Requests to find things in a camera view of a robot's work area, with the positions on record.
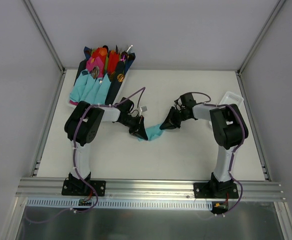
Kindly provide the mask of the teal paper napkin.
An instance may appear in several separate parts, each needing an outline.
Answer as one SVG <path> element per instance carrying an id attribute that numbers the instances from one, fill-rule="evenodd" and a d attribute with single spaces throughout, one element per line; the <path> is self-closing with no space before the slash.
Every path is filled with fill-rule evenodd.
<path id="1" fill-rule="evenodd" d="M 148 141 L 153 141 L 159 138 L 163 134 L 164 130 L 162 130 L 160 127 L 161 127 L 161 124 L 157 124 L 154 126 L 147 127 L 145 129 L 145 132 L 148 137 Z"/>

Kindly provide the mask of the small white utensil tray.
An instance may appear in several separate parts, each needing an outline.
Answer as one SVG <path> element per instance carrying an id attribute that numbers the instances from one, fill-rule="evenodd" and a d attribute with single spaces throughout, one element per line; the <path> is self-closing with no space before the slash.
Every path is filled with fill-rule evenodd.
<path id="1" fill-rule="evenodd" d="M 219 105 L 231 105 L 236 104 L 239 108 L 243 105 L 244 98 L 236 93 L 227 91 L 221 98 Z"/>

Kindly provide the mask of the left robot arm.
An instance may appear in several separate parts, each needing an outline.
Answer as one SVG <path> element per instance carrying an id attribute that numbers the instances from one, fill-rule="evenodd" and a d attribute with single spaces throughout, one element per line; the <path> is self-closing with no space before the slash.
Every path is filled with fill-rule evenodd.
<path id="1" fill-rule="evenodd" d="M 64 125 L 64 131 L 72 147 L 72 169 L 63 182 L 63 196 L 103 197 L 106 181 L 91 179 L 90 152 L 91 142 L 98 133 L 102 122 L 120 123 L 128 127 L 130 135 L 148 140 L 144 117 L 139 113 L 131 114 L 134 103 L 123 97 L 115 105 L 89 104 L 81 101 L 75 107 Z"/>

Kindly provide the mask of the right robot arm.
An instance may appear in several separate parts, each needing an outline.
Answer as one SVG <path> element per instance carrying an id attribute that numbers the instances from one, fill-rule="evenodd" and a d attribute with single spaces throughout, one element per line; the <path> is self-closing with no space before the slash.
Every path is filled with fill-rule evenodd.
<path id="1" fill-rule="evenodd" d="M 218 145 L 216 166 L 206 183 L 193 184 L 196 199 L 240 198 L 240 185 L 235 181 L 232 168 L 235 153 L 249 135 L 248 127 L 236 104 L 211 104 L 211 98 L 197 103 L 193 92 L 187 92 L 174 101 L 161 130 L 179 129 L 183 121 L 189 119 L 211 122 L 214 139 Z"/>

